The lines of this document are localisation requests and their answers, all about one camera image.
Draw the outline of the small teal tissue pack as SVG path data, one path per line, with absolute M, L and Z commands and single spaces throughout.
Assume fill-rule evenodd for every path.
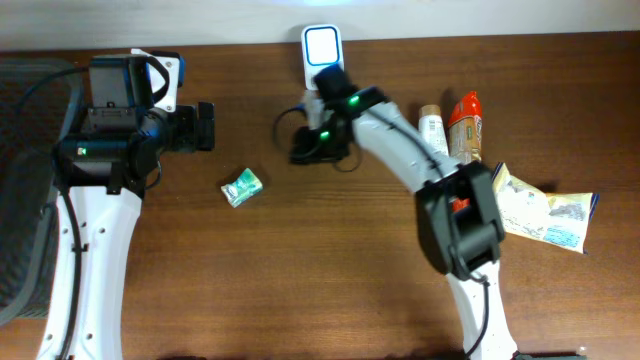
M 237 208 L 263 189 L 263 183 L 250 168 L 246 168 L 239 177 L 221 187 L 221 192 L 228 203 Z

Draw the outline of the white tube with tan cap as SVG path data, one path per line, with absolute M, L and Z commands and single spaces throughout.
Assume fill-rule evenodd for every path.
M 437 153 L 448 156 L 449 150 L 440 107 L 435 104 L 425 105 L 420 109 L 419 115 L 421 136 Z

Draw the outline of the orange spaghetti packet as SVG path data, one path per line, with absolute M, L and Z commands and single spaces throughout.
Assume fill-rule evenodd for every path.
M 483 110 L 476 91 L 455 106 L 447 124 L 448 149 L 461 164 L 481 161 Z

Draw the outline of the yellow snack bag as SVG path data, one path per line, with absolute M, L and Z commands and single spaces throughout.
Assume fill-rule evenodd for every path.
M 497 165 L 492 188 L 508 233 L 586 253 L 597 193 L 545 193 L 512 175 L 505 163 Z

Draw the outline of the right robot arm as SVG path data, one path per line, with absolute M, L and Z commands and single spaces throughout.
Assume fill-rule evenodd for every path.
M 498 284 L 505 230 L 491 171 L 437 152 L 382 90 L 357 87 L 340 66 L 313 81 L 290 162 L 337 163 L 352 145 L 381 161 L 414 197 L 419 246 L 452 290 L 465 358 L 517 358 Z

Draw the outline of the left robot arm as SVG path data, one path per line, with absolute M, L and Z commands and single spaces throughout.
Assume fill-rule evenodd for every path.
M 84 69 L 92 100 L 51 150 L 58 250 L 40 359 L 120 359 L 127 257 L 167 152 L 215 147 L 214 106 L 180 105 L 175 52 L 102 55 Z

